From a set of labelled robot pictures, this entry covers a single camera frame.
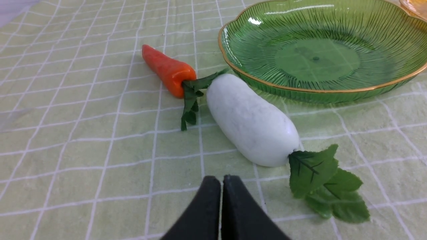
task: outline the glass plate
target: glass plate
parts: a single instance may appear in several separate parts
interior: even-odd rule
[[[257,3],[218,42],[249,85],[304,102],[372,97],[427,68],[427,23],[383,0]]]

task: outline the carrot leaf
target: carrot leaf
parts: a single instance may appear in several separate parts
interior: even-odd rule
[[[201,89],[207,89],[216,77],[225,74],[227,71],[228,69],[226,68],[204,78],[182,82],[184,89],[184,111],[181,117],[181,131],[187,130],[187,123],[191,125],[197,124],[196,112],[199,111],[197,98],[204,95]]]

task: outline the carrot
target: carrot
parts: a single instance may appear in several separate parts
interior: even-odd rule
[[[196,72],[189,64],[170,58],[146,44],[142,45],[142,58],[177,98],[184,98],[183,81],[197,80]]]

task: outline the carrot top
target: carrot top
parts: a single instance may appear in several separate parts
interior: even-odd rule
[[[181,117],[181,131],[187,130],[187,123],[191,125],[197,123],[196,112],[199,111],[197,98],[204,95],[201,90],[207,89],[215,78],[226,72],[228,72],[228,68],[196,81],[182,82],[182,87],[184,88],[184,112]]]
[[[184,112],[181,117],[181,131],[187,130],[187,123],[195,125],[199,111],[197,98],[202,97],[202,89],[207,89],[212,81],[228,69],[197,79],[195,70],[187,63],[170,58],[160,51],[144,44],[142,57],[148,67],[156,73],[168,91],[177,98],[184,98]]]

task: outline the green checkered tablecloth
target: green checkered tablecloth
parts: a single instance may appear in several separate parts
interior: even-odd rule
[[[180,132],[183,101],[141,58],[149,44],[200,76],[226,66],[220,27],[257,0],[43,0],[0,29],[1,240],[154,240],[203,176],[239,175],[294,240],[427,236],[427,74],[379,98],[308,105],[271,98],[307,150],[338,143],[365,182],[371,222],[320,220],[288,187],[289,166],[239,154],[201,99]]]

